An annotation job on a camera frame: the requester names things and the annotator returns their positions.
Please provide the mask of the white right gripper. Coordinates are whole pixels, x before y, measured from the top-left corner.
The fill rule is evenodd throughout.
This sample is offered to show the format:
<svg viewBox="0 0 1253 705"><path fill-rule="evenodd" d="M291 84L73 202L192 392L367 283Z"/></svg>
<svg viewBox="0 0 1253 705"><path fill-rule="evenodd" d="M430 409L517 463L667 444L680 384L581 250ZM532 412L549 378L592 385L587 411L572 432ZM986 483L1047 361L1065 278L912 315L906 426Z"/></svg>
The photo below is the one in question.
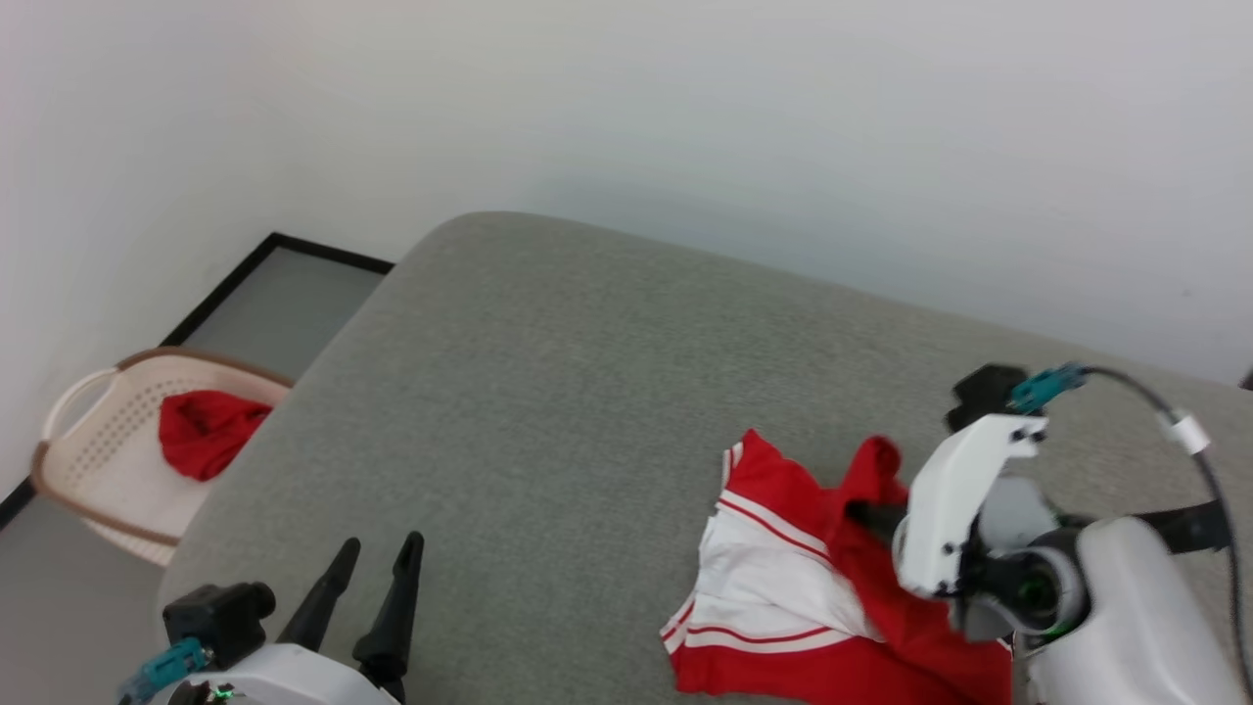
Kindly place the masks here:
<svg viewBox="0 0 1253 705"><path fill-rule="evenodd" d="M994 482L1007 461L1037 456L1045 430L1042 416L986 414L940 442L913 477L907 503L850 501L850 521L878 540L895 537L901 589L923 599L954 596L964 545Z"/></svg>

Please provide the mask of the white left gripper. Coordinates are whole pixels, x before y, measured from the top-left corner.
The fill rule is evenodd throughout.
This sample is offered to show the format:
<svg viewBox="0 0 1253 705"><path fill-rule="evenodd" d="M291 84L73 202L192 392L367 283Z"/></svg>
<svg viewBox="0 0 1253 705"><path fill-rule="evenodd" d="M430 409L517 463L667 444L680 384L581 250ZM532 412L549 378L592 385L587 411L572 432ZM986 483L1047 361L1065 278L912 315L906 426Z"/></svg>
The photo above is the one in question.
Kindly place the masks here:
<svg viewBox="0 0 1253 705"><path fill-rule="evenodd" d="M261 646L228 667L213 647L179 641L147 662L148 704L403 704L403 677L417 609L425 538L403 540L372 629L356 642L350 667L320 652L361 553L348 538L316 580L279 645Z"/></svg>

